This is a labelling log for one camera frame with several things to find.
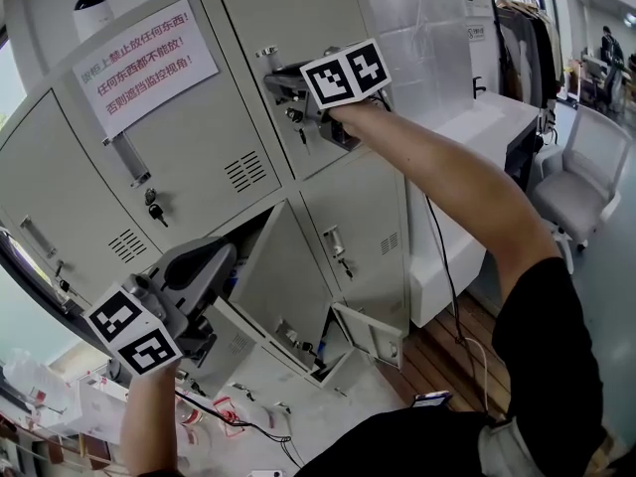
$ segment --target person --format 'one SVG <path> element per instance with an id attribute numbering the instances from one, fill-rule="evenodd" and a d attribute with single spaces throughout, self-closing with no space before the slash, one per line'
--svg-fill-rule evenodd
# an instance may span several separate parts
<path id="1" fill-rule="evenodd" d="M 511 377 L 505 422 L 445 406 L 372 416 L 297 475 L 579 476 L 601 443 L 602 384 L 557 246 L 517 185 L 485 159 L 370 102 L 331 116 L 404 173 L 495 257 L 493 346 Z M 176 471 L 174 369 L 133 381 L 122 427 L 132 475 Z"/>
<path id="2" fill-rule="evenodd" d="M 608 65 L 612 65 L 613 62 L 623 62 L 623 50 L 620 44 L 614 36 L 612 36 L 611 30 L 605 25 L 603 27 L 603 38 L 601 39 L 600 46 L 600 59 L 606 62 Z"/>

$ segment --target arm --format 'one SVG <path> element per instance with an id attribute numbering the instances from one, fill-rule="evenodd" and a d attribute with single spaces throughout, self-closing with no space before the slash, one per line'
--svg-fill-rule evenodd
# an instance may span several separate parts
<path id="1" fill-rule="evenodd" d="M 177 471 L 175 372 L 178 361 L 135 378 L 121 426 L 121 452 L 133 476 L 158 470 Z"/>
<path id="2" fill-rule="evenodd" d="M 339 106 L 330 114 L 494 255 L 504 300 L 532 265 L 559 256 L 517 185 L 465 147 L 369 103 Z"/>

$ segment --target ventilation slot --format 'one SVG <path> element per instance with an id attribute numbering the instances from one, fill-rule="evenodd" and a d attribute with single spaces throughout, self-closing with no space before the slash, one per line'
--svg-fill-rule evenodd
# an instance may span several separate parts
<path id="1" fill-rule="evenodd" d="M 385 238 L 380 242 L 380 249 L 382 254 L 387 254 L 391 249 L 398 247 L 398 234 L 393 234 L 389 238 Z"/>
<path id="2" fill-rule="evenodd" d="M 255 151 L 242 156 L 239 160 L 226 166 L 225 169 L 230 182 L 238 193 L 266 176 L 262 163 Z"/>
<path id="3" fill-rule="evenodd" d="M 228 344 L 228 350 L 232 355 L 238 355 L 247 345 L 247 339 L 241 334 L 236 334 L 235 338 Z"/>
<path id="4" fill-rule="evenodd" d="M 146 244 L 139 240 L 133 230 L 126 230 L 123 234 L 108 244 L 108 247 L 123 261 L 128 263 L 146 250 Z"/>

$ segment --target wooden floor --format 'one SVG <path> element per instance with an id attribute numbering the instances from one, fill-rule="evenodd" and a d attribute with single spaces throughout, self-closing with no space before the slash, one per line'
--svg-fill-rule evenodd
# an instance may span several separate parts
<path id="1" fill-rule="evenodd" d="M 478 341 L 486 352 L 489 412 L 495 418 L 503 418 L 510 403 L 510 377 L 492 347 L 495 318 L 466 293 L 460 295 L 458 300 L 464 337 Z M 406 338 L 401 372 L 387 364 L 378 363 L 378 369 L 404 404 L 411 404 L 415 394 L 451 391 L 451 409 L 483 411 L 480 402 L 484 396 L 485 381 L 483 355 L 477 345 L 468 342 L 475 367 L 475 382 L 466 349 L 455 342 L 455 336 L 453 315 L 444 310 Z"/>

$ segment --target white chair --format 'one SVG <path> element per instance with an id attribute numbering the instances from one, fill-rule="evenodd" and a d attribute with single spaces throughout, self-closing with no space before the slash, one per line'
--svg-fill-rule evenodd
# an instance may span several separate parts
<path id="1" fill-rule="evenodd" d="M 533 204 L 547 220 L 560 245 L 569 273 L 569 241 L 579 250 L 616 210 L 616 191 L 631 146 L 631 136 L 606 116 L 579 106 L 565 148 L 550 146 L 535 158 L 541 182 Z"/>

